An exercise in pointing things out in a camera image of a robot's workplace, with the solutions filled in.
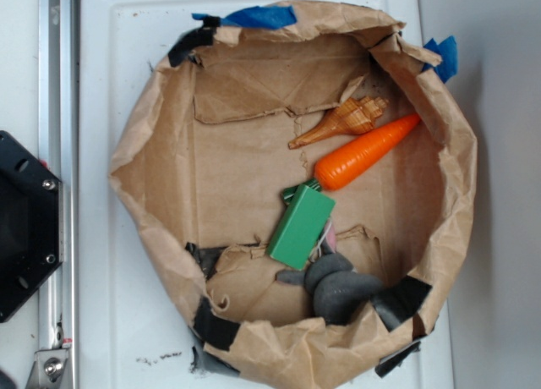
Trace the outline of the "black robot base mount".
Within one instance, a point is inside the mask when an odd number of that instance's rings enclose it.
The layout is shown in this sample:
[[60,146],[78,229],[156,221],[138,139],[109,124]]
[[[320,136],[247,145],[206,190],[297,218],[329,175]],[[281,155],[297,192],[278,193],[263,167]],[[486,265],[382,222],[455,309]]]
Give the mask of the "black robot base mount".
[[59,267],[62,182],[1,132],[1,322]]

